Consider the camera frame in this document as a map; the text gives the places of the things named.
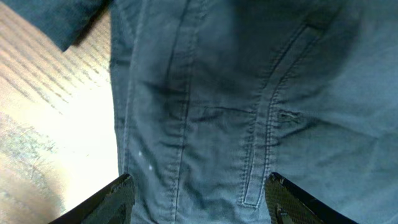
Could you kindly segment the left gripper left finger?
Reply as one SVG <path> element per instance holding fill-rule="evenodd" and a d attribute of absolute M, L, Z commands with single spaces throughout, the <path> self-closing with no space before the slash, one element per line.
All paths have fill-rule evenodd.
<path fill-rule="evenodd" d="M 123 174 L 49 224 L 130 224 L 134 180 Z"/>

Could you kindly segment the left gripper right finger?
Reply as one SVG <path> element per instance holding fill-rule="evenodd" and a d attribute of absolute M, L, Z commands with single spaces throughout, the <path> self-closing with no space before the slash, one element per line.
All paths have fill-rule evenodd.
<path fill-rule="evenodd" d="M 267 178 L 265 194 L 272 224 L 358 224 L 276 172 Z"/>

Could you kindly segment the blue denim shorts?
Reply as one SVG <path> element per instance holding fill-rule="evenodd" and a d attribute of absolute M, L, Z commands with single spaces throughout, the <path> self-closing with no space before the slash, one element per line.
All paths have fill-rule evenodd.
<path fill-rule="evenodd" d="M 105 8 L 116 149 L 137 223 L 269 223 L 277 172 L 397 222 L 396 1 L 6 1 L 68 49 Z"/>

